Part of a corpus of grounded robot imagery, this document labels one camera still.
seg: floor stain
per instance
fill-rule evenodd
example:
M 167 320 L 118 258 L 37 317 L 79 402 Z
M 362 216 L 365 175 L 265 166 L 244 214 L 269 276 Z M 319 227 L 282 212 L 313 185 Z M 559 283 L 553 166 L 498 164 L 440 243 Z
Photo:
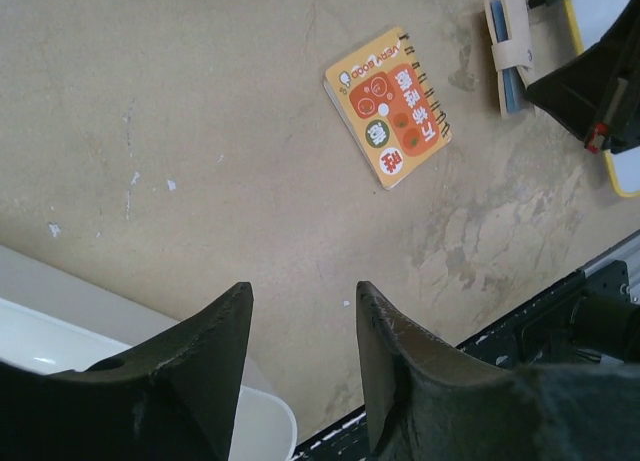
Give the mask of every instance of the floor stain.
M 476 270 L 467 261 L 462 247 L 457 247 L 447 254 L 447 269 L 449 270 L 449 276 L 458 276 L 458 279 L 462 281 L 463 291 L 471 289 L 476 281 Z
M 458 54 L 460 69 L 449 76 L 449 84 L 462 89 L 468 93 L 476 90 L 478 78 L 469 72 L 469 59 L 471 57 L 471 31 L 458 26 L 455 32 L 455 39 L 462 46 Z
M 347 383 L 339 383 L 333 389 L 333 396 L 324 409 L 324 413 L 328 419 L 332 419 L 336 411 L 344 409 L 353 396 L 352 390 L 349 389 Z

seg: orange notebook cover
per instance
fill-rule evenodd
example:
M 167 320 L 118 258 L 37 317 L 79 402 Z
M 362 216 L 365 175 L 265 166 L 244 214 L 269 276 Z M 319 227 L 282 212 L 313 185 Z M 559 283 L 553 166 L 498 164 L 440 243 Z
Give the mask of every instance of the orange notebook cover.
M 385 189 L 451 140 L 447 115 L 401 28 L 327 69 L 324 86 Z

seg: red component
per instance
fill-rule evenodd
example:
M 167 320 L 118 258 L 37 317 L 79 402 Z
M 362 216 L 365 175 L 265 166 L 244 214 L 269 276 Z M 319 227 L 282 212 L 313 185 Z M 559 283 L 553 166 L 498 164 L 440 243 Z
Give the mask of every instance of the red component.
M 596 124 L 596 127 L 593 128 L 593 132 L 591 133 L 591 137 L 589 138 L 589 142 L 585 147 L 593 154 L 598 154 L 600 152 L 600 147 L 593 144 L 593 140 L 596 138 L 596 136 L 606 136 L 608 132 L 609 126 L 604 123 Z

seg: concrete floor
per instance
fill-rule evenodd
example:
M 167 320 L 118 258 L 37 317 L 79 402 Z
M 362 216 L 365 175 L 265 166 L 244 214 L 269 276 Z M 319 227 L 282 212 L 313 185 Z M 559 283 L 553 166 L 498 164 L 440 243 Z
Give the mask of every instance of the concrete floor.
M 251 281 L 250 355 L 304 439 L 362 402 L 358 280 L 456 343 L 640 227 L 548 116 L 500 119 L 481 12 L 0 0 L 0 244 L 178 319 Z M 395 24 L 454 137 L 386 192 L 321 78 Z M 548 71 L 562 12 L 532 24 Z

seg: cartoon illustration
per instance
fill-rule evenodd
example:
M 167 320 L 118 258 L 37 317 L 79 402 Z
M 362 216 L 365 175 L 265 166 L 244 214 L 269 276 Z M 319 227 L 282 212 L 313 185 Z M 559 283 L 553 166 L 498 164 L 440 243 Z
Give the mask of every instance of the cartoon illustration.
M 351 87 L 351 76 L 346 71 L 340 73 L 340 82 L 344 84 L 347 88 Z
M 349 94 L 351 105 L 360 119 L 367 119 L 376 112 L 380 116 L 387 116 L 394 98 L 395 90 L 384 72 L 377 73 L 371 80 L 362 81 Z

